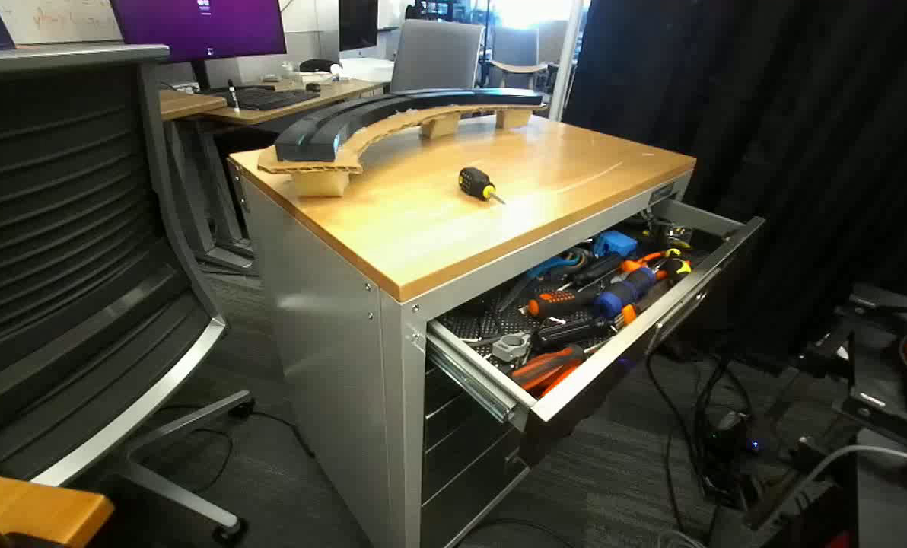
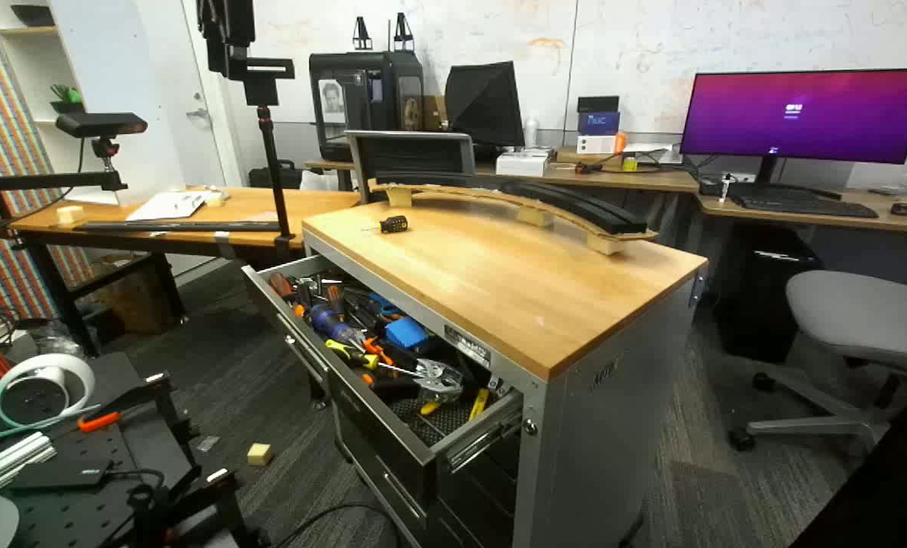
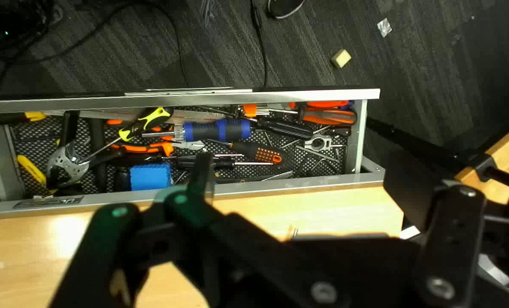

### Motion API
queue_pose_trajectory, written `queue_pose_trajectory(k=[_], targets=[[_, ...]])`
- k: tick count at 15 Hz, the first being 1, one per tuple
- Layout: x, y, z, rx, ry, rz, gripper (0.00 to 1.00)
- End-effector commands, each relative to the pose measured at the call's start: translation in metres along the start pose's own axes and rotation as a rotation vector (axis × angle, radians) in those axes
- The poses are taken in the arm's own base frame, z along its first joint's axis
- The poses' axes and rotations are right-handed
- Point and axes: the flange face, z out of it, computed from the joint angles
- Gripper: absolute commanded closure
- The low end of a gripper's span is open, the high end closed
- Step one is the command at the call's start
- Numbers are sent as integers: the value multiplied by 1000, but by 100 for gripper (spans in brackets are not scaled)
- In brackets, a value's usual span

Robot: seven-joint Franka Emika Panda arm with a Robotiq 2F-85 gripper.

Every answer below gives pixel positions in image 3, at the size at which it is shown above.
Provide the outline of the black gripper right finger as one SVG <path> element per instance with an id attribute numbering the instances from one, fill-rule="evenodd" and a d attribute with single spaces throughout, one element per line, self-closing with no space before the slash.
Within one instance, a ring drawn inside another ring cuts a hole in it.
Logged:
<path id="1" fill-rule="evenodd" d="M 425 308 L 468 308 L 481 247 L 485 197 L 468 187 L 440 190 L 432 200 L 413 284 Z"/>

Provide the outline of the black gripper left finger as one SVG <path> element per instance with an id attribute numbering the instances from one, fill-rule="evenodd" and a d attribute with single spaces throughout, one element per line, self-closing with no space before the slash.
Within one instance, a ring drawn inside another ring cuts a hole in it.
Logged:
<path id="1" fill-rule="evenodd" d="M 99 207 L 70 259 L 49 308 L 133 308 L 124 250 L 140 223 L 133 204 Z"/>

